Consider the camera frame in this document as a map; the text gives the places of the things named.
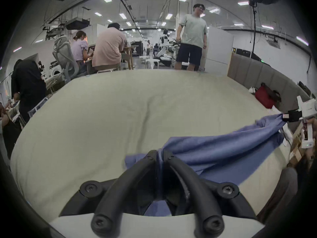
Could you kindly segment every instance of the white bedsheet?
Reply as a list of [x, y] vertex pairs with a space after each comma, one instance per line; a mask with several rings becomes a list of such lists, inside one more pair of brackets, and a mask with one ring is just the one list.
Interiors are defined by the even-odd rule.
[[[11, 157], [18, 188], [50, 222], [88, 180], [124, 172], [127, 154], [158, 149], [173, 136], [230, 133], [267, 115], [228, 77], [133, 70], [74, 79], [26, 125]], [[277, 148], [239, 187], [254, 211], [264, 207], [286, 166]]]

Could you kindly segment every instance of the black shirt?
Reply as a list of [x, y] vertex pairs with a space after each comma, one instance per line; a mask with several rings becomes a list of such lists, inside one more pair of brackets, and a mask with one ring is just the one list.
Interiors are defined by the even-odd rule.
[[34, 108], [46, 94], [46, 84], [34, 61], [21, 61], [17, 65], [12, 73], [11, 93], [12, 97], [15, 93], [20, 94], [19, 111], [24, 119], [29, 120], [27, 112]]

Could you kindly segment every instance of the blue cloth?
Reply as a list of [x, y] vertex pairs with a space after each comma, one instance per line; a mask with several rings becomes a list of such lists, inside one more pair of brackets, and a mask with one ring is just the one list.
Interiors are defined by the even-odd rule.
[[[215, 182], [230, 181], [239, 185], [283, 142], [283, 136], [278, 130], [284, 124], [282, 115], [278, 114], [263, 117], [253, 125], [226, 135], [171, 137], [158, 149], [160, 166], [163, 165], [163, 150], [167, 150], [202, 178]], [[127, 156], [127, 168], [144, 156]]]

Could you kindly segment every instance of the dark hair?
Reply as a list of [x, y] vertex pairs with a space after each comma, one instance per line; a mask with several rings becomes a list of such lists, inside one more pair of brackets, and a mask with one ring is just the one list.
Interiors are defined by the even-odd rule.
[[204, 10], [205, 10], [205, 6], [204, 6], [202, 3], [197, 3], [197, 4], [195, 4], [195, 5], [193, 6], [193, 10], [195, 10], [196, 7], [200, 7], [200, 6], [202, 6], [202, 7], [204, 8]]
[[120, 29], [120, 25], [118, 23], [111, 23], [111, 24], [108, 25], [108, 28], [109, 27], [114, 27], [114, 28], [116, 28], [118, 30]]
[[87, 36], [87, 34], [84, 32], [84, 31], [78, 31], [77, 33], [76, 33], [76, 35], [74, 36], [74, 40], [78, 40], [80, 37], [82, 37], [82, 36], [84, 36], [85, 38], [86, 38], [86, 36]]
[[23, 60], [22, 60], [22, 59], [19, 59], [19, 60], [16, 61], [15, 65], [14, 65], [14, 67], [13, 67], [13, 71], [16, 70], [18, 64], [19, 64], [21, 61], [23, 61]]

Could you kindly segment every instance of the white device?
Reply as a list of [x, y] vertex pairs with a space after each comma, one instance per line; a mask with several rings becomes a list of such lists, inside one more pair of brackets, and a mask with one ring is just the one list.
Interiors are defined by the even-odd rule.
[[[317, 102], [315, 99], [303, 102], [300, 96], [297, 96], [297, 102], [299, 109], [301, 111], [303, 123], [307, 123], [307, 120], [314, 117], [317, 114]], [[301, 130], [301, 147], [303, 149], [312, 148], [314, 146], [313, 139], [313, 126], [307, 124], [307, 131], [305, 129]]]

